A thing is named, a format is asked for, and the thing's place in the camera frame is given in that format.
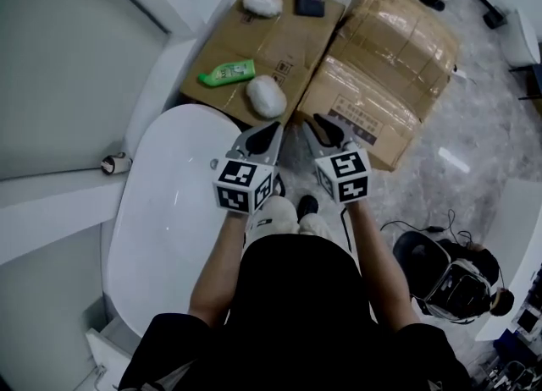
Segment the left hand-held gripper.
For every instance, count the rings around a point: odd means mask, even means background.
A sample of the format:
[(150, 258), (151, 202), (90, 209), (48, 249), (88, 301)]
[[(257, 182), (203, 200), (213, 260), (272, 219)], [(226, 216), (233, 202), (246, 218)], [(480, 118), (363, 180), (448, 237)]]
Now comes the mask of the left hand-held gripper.
[[(272, 195), (282, 137), (280, 122), (251, 127), (237, 137), (230, 149), (232, 159), (218, 161), (213, 180), (219, 208), (252, 215)], [(264, 163), (236, 159), (263, 159)]]

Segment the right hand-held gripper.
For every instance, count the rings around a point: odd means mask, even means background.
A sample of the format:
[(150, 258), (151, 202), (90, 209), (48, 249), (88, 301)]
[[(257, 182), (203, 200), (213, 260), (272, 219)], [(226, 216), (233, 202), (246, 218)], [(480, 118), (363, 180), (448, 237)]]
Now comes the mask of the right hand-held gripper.
[[(319, 184), (335, 203), (351, 203), (369, 196), (372, 168), (368, 153), (354, 141), (351, 126), (344, 120), (328, 114), (315, 113), (316, 131), (304, 121), (301, 129), (314, 160)], [(328, 148), (345, 148), (328, 155)]]

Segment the white fluffy sponge ball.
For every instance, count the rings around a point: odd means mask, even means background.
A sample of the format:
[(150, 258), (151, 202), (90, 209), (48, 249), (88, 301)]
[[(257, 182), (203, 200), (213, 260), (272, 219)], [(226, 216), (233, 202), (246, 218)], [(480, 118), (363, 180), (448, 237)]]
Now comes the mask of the white fluffy sponge ball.
[(286, 96), (271, 76), (253, 78), (246, 86), (246, 94), (255, 112), (263, 118), (277, 118), (287, 108)]

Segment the white oval bathtub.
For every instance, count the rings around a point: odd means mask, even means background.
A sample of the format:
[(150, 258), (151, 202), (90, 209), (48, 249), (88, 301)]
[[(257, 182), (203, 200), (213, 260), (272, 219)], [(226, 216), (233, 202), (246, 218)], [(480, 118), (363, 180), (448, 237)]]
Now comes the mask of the white oval bathtub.
[(141, 138), (107, 260), (109, 298), (138, 336), (160, 313), (187, 312), (225, 217), (211, 162), (239, 134), (221, 112), (185, 104), (161, 114)]

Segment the person's right forearm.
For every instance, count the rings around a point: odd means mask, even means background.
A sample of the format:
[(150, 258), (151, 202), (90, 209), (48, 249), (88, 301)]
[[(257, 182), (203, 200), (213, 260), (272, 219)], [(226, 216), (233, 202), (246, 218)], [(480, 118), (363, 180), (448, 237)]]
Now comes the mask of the person's right forearm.
[(384, 242), (366, 202), (351, 202), (346, 205), (346, 210), (351, 220), (361, 275), (376, 320), (392, 332), (419, 323), (404, 272)]

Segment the person's left forearm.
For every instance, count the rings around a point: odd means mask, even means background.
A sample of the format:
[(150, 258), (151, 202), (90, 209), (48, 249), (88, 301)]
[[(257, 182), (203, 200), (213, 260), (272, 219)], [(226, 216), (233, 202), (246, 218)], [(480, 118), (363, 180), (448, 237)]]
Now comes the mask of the person's left forearm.
[(247, 215), (227, 212), (218, 238), (192, 290), (191, 316), (210, 328), (224, 324), (235, 295)]

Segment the person's right black shoe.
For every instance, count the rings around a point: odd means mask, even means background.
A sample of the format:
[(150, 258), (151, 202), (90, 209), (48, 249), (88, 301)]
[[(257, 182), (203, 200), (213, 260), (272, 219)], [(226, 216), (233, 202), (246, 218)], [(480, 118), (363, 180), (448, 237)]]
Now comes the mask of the person's right black shoe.
[(301, 221), (305, 216), (316, 215), (318, 213), (318, 200), (312, 195), (304, 195), (296, 209), (298, 221)]

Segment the person's beige trousers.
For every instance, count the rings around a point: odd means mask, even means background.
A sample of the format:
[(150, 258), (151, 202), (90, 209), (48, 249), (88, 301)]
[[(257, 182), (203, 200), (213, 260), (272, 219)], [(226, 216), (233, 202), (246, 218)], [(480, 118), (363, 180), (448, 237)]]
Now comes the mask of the person's beige trousers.
[(246, 251), (252, 247), (310, 247), (335, 245), (329, 225), (322, 216), (305, 216), (298, 221), (295, 206), (281, 196), (268, 198), (255, 213), (246, 231)]

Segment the green detergent bottle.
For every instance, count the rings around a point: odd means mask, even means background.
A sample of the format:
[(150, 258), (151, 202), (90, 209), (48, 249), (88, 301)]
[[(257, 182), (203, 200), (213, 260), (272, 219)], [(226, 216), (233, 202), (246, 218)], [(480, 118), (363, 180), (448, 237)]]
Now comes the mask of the green detergent bottle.
[(252, 59), (233, 63), (223, 63), (210, 74), (199, 74), (198, 80), (206, 86), (218, 87), (251, 80), (256, 75), (255, 63)]

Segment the tape-wrapped brown cardboard box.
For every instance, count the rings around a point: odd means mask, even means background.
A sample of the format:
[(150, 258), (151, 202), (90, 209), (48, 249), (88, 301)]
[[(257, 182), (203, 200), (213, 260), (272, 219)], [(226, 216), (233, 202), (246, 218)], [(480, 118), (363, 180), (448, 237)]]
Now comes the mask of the tape-wrapped brown cardboard box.
[(458, 51), (418, 0), (351, 0), (294, 119), (341, 119), (372, 166), (392, 172), (450, 82)]

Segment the plain brown cardboard box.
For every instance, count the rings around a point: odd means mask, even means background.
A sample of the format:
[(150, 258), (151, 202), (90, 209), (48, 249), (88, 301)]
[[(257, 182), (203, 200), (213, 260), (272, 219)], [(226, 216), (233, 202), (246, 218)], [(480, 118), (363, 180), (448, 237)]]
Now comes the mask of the plain brown cardboard box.
[(274, 78), (284, 92), (287, 106), (277, 119), (287, 124), (345, 6), (335, 0), (323, 0), (324, 16), (308, 17), (295, 13), (295, 0), (282, 1), (280, 15), (264, 18), (251, 14), (241, 0), (236, 0), (192, 62), (180, 87), (181, 93), (245, 124), (262, 124), (265, 120), (253, 108), (246, 94), (246, 83), (211, 87), (198, 79), (199, 74), (210, 74), (222, 64), (252, 60), (256, 74)]

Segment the dark square pouch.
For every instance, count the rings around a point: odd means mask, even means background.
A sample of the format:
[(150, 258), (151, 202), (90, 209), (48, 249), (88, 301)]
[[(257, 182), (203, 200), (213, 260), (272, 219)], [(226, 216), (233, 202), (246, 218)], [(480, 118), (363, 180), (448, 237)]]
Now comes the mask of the dark square pouch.
[(324, 0), (294, 0), (296, 15), (323, 18), (325, 16)]

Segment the black round chair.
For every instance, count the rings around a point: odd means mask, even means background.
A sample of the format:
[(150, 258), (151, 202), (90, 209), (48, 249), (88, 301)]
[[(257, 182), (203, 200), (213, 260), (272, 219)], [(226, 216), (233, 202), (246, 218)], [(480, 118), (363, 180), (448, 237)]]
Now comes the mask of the black round chair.
[(433, 294), (451, 265), (445, 249), (417, 231), (403, 233), (394, 244), (393, 254), (405, 274), (410, 294), (420, 300)]

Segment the paper roll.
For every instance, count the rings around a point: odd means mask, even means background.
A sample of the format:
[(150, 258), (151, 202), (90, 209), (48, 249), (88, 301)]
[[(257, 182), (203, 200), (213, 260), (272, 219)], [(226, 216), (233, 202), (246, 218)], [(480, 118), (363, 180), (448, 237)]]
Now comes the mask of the paper roll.
[(125, 152), (117, 155), (109, 155), (101, 161), (101, 170), (106, 175), (120, 174), (129, 172), (133, 160)]

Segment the person's black shirt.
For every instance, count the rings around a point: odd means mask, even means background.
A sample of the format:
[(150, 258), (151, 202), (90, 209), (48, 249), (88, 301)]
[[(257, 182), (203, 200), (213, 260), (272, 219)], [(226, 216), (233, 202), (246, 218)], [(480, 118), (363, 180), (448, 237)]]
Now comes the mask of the person's black shirt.
[(120, 384), (134, 391), (471, 391), (445, 334), (393, 333), (351, 256), (311, 235), (251, 244), (227, 322), (155, 316)]

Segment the black garment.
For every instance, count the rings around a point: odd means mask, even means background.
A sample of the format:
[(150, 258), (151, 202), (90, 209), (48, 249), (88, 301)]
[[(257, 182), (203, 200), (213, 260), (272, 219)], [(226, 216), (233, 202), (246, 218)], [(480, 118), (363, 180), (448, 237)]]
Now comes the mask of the black garment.
[(476, 269), (492, 289), (500, 275), (499, 263), (489, 250), (483, 246), (478, 249), (468, 248), (450, 240), (438, 240), (437, 243), (446, 251), (452, 263), (462, 263)]

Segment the grey and black backpack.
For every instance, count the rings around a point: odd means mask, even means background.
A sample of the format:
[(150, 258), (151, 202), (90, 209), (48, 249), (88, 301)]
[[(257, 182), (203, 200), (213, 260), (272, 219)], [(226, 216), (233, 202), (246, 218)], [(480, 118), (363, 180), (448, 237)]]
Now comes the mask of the grey and black backpack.
[(423, 305), (432, 317), (469, 324), (489, 313), (491, 286), (472, 263), (458, 259), (448, 267)]

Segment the black stand base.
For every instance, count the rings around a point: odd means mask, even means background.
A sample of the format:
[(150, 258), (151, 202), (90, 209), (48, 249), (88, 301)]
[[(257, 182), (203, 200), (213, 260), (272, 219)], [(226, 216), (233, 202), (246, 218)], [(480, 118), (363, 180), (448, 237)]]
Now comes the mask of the black stand base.
[(483, 19), (486, 26), (491, 30), (495, 30), (506, 23), (506, 16), (494, 7), (489, 7), (488, 11), (483, 16)]

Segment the white drawer unit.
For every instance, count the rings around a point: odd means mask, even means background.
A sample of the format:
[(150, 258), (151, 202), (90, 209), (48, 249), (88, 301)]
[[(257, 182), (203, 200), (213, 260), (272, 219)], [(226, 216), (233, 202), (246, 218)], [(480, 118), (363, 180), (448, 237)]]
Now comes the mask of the white drawer unit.
[(97, 389), (118, 391), (121, 378), (141, 339), (123, 323), (116, 328), (103, 329), (100, 333), (89, 329), (86, 338), (98, 370), (102, 372)]

